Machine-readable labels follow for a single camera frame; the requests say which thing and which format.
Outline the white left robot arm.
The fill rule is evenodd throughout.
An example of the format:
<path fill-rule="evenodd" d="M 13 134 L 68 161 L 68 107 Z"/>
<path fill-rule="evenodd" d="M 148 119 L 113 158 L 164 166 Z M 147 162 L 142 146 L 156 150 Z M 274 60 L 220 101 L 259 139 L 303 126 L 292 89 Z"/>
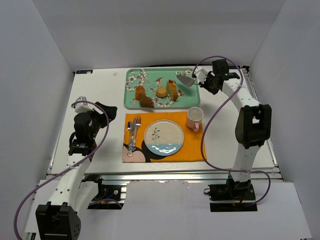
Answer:
<path fill-rule="evenodd" d="M 98 178 L 88 180 L 85 172 L 99 148 L 96 136 L 108 129 L 117 116 L 116 106 L 77 100 L 74 131 L 69 138 L 67 165 L 58 186 L 46 204 L 38 205 L 35 217 L 42 240 L 76 240 L 81 232 L 79 213 L 99 193 Z"/>

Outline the metal cake server wooden handle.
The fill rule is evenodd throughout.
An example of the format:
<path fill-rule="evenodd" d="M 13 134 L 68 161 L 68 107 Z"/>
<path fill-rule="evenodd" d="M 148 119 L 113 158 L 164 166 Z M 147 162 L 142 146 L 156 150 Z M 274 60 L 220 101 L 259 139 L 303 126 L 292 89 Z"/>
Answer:
<path fill-rule="evenodd" d="M 193 85 L 199 85 L 198 83 L 196 83 L 196 80 L 192 77 L 181 74 L 177 75 L 176 77 L 183 85 L 185 85 L 188 88 Z"/>

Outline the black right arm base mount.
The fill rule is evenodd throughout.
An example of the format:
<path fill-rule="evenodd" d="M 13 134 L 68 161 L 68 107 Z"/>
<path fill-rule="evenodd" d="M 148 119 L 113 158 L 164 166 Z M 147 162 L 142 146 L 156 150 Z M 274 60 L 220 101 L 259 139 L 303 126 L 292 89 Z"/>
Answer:
<path fill-rule="evenodd" d="M 229 191 L 226 184 L 211 184 L 203 190 L 209 197 L 212 213 L 257 212 L 256 195 L 251 184 L 249 188 Z"/>

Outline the sliced bread loaf piece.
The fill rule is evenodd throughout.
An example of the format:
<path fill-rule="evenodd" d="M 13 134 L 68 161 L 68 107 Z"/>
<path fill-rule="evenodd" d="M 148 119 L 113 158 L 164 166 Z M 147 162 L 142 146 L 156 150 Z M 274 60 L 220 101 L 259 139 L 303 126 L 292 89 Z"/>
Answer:
<path fill-rule="evenodd" d="M 177 100 L 177 98 L 179 97 L 176 82 L 169 79 L 166 83 L 166 90 L 167 90 L 171 100 L 175 102 Z"/>

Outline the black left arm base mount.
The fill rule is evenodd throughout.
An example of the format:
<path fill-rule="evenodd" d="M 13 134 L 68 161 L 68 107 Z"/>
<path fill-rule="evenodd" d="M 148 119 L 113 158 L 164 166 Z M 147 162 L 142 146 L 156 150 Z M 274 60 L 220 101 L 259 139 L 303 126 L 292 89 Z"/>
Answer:
<path fill-rule="evenodd" d="M 83 183 L 93 182 L 97 184 L 97 195 L 92 199 L 88 206 L 90 210 L 120 210 L 125 201 L 126 187 L 117 183 L 110 183 L 97 174 L 84 177 Z"/>

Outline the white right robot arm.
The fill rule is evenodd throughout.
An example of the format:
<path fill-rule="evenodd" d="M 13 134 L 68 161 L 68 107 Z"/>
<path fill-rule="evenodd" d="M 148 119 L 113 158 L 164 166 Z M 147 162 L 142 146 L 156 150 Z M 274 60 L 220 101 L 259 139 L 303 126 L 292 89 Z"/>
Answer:
<path fill-rule="evenodd" d="M 214 95 L 223 92 L 228 96 L 227 101 L 232 101 L 238 110 L 235 125 L 238 148 L 226 184 L 231 192 L 247 190 L 251 184 L 250 172 L 256 155 L 271 135 L 272 108 L 251 96 L 243 87 L 242 72 L 230 72 L 225 59 L 213 61 L 211 71 L 198 66 L 193 75 L 197 77 L 201 88 Z"/>

